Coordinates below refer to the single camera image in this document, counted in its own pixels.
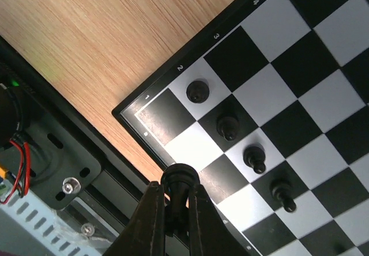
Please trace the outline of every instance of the chess pawn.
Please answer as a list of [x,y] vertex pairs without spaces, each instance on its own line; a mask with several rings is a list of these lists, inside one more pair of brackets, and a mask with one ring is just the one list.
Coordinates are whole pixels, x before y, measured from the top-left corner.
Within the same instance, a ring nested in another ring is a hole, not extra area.
[[252,168],[256,174],[265,172],[265,152],[262,148],[253,145],[246,148],[243,152],[244,163]]
[[224,116],[217,122],[217,131],[219,135],[227,141],[234,141],[237,138],[240,124],[233,116]]
[[188,85],[186,90],[187,98],[192,103],[203,103],[205,102],[210,94],[208,85],[201,81],[195,80]]
[[279,201],[286,212],[293,213],[297,206],[291,197],[292,186],[287,180],[277,180],[270,185],[272,197]]

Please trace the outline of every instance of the orange component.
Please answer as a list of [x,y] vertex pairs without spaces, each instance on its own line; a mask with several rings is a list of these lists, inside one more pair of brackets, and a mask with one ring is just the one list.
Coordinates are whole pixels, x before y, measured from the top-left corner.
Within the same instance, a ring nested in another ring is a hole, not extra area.
[[5,179],[6,173],[7,173],[7,169],[6,169],[6,168],[3,168],[3,167],[0,165],[0,177],[1,177],[2,179]]

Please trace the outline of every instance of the red wire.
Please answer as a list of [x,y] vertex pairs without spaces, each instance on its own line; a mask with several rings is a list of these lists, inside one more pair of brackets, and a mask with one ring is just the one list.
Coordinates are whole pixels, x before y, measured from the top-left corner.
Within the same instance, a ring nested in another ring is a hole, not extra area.
[[14,192],[16,191],[17,186],[19,184],[19,180],[20,180],[21,175],[22,175],[22,167],[23,167],[23,160],[24,160],[23,150],[16,142],[10,141],[10,143],[12,145],[14,145],[19,150],[19,152],[21,153],[21,162],[19,164],[18,175],[16,177],[16,182],[14,183],[12,191],[10,192],[10,194],[8,195],[8,197],[6,197],[6,199],[4,201],[0,201],[1,204],[7,204],[8,203],[8,201],[10,200],[10,198],[12,197]]
[[25,159],[27,161],[26,166],[26,173],[25,173],[25,188],[24,188],[24,195],[28,193],[29,185],[30,185],[30,179],[31,179],[31,151],[29,150],[29,145],[27,142],[24,142],[24,148],[25,148]]

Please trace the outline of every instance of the white square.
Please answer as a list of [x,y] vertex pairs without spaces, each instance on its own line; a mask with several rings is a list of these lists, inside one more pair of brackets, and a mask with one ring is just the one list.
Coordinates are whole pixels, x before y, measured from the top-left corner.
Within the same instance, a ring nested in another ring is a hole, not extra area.
[[335,218],[355,246],[369,240],[369,199]]
[[271,64],[242,84],[234,96],[258,126],[297,100]]
[[350,165],[351,170],[360,182],[369,191],[369,154],[361,157]]
[[363,253],[360,252],[360,250],[357,247],[353,247],[352,249],[349,249],[341,253],[339,256],[364,256],[364,255]]
[[311,256],[311,254],[299,240],[295,240],[269,256]]
[[170,141],[165,146],[165,150],[176,163],[190,165],[197,172],[223,154],[219,146],[197,122]]
[[267,0],[241,26],[269,62],[310,31],[289,0]]
[[295,203],[297,210],[294,213],[281,208],[276,214],[298,239],[333,219],[310,191],[295,199]]
[[236,145],[226,151],[225,155],[233,162],[235,167],[243,174],[250,183],[261,177],[263,174],[256,174],[254,170],[248,167],[243,161],[243,151],[250,145],[261,145],[265,152],[266,171],[270,171],[275,166],[284,161],[282,154],[268,139],[261,128],[257,128],[248,136],[244,137]]
[[240,232],[273,213],[251,184],[223,200],[217,207]]
[[[187,98],[187,86],[195,80],[202,80],[209,86],[209,97],[203,103],[193,103]],[[197,121],[231,94],[231,91],[203,58],[194,62],[168,87]]]
[[369,46],[369,4],[349,0],[314,29],[344,66]]
[[340,70],[310,89],[299,100],[324,133],[365,106]]
[[347,163],[325,135],[295,152],[287,162],[310,190],[347,168]]

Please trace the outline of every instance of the metal vent grille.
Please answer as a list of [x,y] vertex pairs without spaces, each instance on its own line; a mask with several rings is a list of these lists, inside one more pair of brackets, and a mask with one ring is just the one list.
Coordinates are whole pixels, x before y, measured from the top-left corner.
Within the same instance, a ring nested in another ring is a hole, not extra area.
[[101,253],[93,247],[76,246],[63,240],[53,226],[55,219],[59,219],[58,224],[64,227],[69,226],[59,217],[55,217],[52,210],[31,191],[22,199],[14,195],[7,205],[0,207],[0,210],[56,256],[101,256]]

